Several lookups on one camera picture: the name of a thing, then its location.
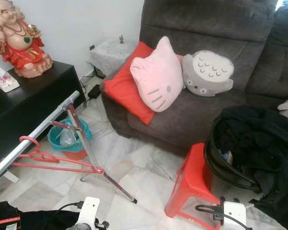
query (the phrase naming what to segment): black bucket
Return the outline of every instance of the black bucket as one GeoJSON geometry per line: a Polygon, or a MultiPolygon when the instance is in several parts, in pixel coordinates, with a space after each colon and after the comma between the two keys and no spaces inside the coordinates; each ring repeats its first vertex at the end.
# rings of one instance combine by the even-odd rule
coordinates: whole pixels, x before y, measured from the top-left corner
{"type": "Polygon", "coordinates": [[[218,178],[232,186],[261,192],[260,186],[256,180],[238,171],[219,153],[214,139],[214,129],[219,121],[220,119],[214,121],[209,138],[205,144],[204,157],[208,167],[218,178]]]}

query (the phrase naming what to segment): gray sofa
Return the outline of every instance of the gray sofa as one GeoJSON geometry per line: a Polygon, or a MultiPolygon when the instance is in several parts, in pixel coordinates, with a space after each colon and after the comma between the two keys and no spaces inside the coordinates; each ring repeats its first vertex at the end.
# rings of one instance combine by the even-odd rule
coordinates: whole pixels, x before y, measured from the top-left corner
{"type": "Polygon", "coordinates": [[[284,102],[288,98],[288,8],[275,14],[275,4],[276,0],[146,0],[140,41],[155,48],[166,35],[177,54],[211,50],[225,56],[235,66],[234,87],[212,98],[185,89],[148,126],[102,93],[116,131],[185,154],[193,143],[206,140],[223,108],[241,104],[276,108],[284,102]]]}

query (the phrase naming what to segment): small figurine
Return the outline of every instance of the small figurine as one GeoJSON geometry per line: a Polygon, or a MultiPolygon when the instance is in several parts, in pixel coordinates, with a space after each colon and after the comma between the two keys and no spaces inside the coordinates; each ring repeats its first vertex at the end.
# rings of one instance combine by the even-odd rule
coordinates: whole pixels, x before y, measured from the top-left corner
{"type": "Polygon", "coordinates": [[[120,36],[120,43],[121,43],[121,44],[124,44],[124,37],[123,37],[123,35],[120,36]]]}
{"type": "Polygon", "coordinates": [[[41,76],[53,61],[39,47],[44,44],[35,25],[24,22],[24,14],[10,0],[0,0],[0,54],[25,78],[41,76]]]}

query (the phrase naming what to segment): teal trash bin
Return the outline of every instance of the teal trash bin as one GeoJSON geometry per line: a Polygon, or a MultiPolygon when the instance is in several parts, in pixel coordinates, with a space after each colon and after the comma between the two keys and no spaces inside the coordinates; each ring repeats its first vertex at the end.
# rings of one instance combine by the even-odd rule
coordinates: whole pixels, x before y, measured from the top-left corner
{"type": "MultiPolygon", "coordinates": [[[[84,132],[88,141],[91,141],[93,136],[88,127],[88,124],[82,119],[79,119],[79,120],[80,120],[81,127],[84,129],[84,132]]],[[[64,120],[61,120],[60,122],[64,124],[72,123],[70,118],[66,118],[64,120]]],[[[81,160],[85,158],[87,156],[87,152],[85,151],[83,144],[80,141],[79,136],[77,134],[75,134],[75,137],[76,137],[75,143],[68,145],[68,146],[62,146],[60,144],[60,138],[58,137],[58,135],[61,133],[62,130],[63,128],[54,126],[48,132],[48,135],[47,135],[48,141],[53,147],[53,149],[56,151],[62,151],[65,154],[65,156],[71,160],[81,160]]]]}

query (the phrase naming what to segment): white floor tile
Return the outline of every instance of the white floor tile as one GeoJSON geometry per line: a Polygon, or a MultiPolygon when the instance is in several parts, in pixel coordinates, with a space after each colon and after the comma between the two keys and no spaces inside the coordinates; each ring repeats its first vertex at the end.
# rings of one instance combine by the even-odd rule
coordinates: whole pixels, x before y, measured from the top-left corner
{"type": "Polygon", "coordinates": [[[57,203],[61,198],[62,195],[58,192],[42,182],[36,182],[11,202],[11,205],[22,212],[51,210],[53,204],[57,203]]]}
{"type": "Polygon", "coordinates": [[[155,147],[153,144],[145,144],[143,147],[130,153],[129,157],[134,166],[144,169],[147,166],[154,149],[155,147]]]}
{"type": "Polygon", "coordinates": [[[106,220],[110,223],[108,230],[127,230],[156,225],[160,218],[124,197],[115,195],[106,220]]]}
{"type": "MultiPolygon", "coordinates": [[[[87,90],[100,82],[100,79],[92,78],[86,83],[87,90]]],[[[11,172],[20,180],[9,185],[0,194],[0,201],[7,200],[24,211],[33,211],[58,209],[65,204],[92,196],[100,199],[97,217],[100,222],[106,220],[110,223],[109,230],[204,229],[182,217],[169,218],[164,212],[183,157],[141,140],[119,136],[107,118],[101,97],[88,101],[85,109],[81,106],[77,111],[81,113],[79,117],[88,123],[93,134],[91,146],[99,166],[115,180],[120,180],[121,186],[135,196],[138,204],[131,203],[101,175],[89,174],[86,181],[81,182],[83,173],[23,167],[11,168],[11,172]]],[[[65,157],[61,152],[54,151],[46,138],[41,141],[41,146],[42,151],[65,157]]],[[[20,162],[49,165],[30,159],[21,159],[20,162]]],[[[55,166],[82,168],[81,165],[69,162],[61,162],[55,166]]],[[[218,181],[214,183],[214,188],[216,196],[225,196],[227,200],[236,197],[246,203],[250,200],[248,195],[254,197],[254,193],[230,188],[218,181]]],[[[79,211],[76,207],[67,207],[64,210],[79,211]]],[[[284,229],[257,209],[248,209],[247,215],[248,225],[255,226],[254,230],[284,229]]]]}

